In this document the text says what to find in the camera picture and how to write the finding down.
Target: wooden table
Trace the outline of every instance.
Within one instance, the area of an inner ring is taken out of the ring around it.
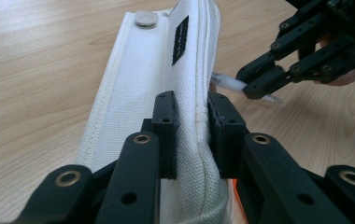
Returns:
[[[175,3],[0,0],[0,222],[19,214],[47,173],[74,161],[124,13]],[[283,0],[217,4],[215,70],[232,77],[268,50],[278,24],[294,13]],[[355,166],[355,83],[291,84],[276,92],[282,107],[221,93],[252,132],[273,135],[303,167],[323,175],[332,164]]]

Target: black label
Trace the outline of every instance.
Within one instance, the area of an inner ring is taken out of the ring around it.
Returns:
[[[175,46],[174,46],[174,58],[172,65],[174,65],[183,55],[186,49],[187,31],[189,30],[189,16],[177,27],[175,32]]]

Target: robotic arm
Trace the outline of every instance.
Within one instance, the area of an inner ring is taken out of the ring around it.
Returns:
[[[248,83],[242,90],[260,99],[290,82],[318,80],[329,83],[355,69],[355,0],[288,0],[297,12],[279,25],[270,51],[242,67],[236,79]],[[320,38],[334,41],[315,51]],[[288,71],[276,65],[298,51],[299,61]]]

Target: wooden surface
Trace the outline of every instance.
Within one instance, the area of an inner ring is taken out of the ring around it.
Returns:
[[[47,173],[73,162],[124,12],[175,3],[0,0],[0,222],[19,214]],[[283,0],[217,4],[215,71],[232,77],[268,50],[278,24],[294,13]],[[291,84],[275,94],[281,107],[220,92],[252,132],[273,135],[303,167],[323,175],[332,164],[355,166],[355,83]]]

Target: white bag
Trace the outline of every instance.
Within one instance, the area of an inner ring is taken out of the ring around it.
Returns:
[[[170,10],[140,13],[128,12],[122,22],[76,163],[94,172],[115,161],[125,138],[152,117],[156,95],[174,91],[177,180],[162,180],[161,222],[230,222],[228,186],[208,146],[206,97],[220,29],[216,4],[181,0]]]

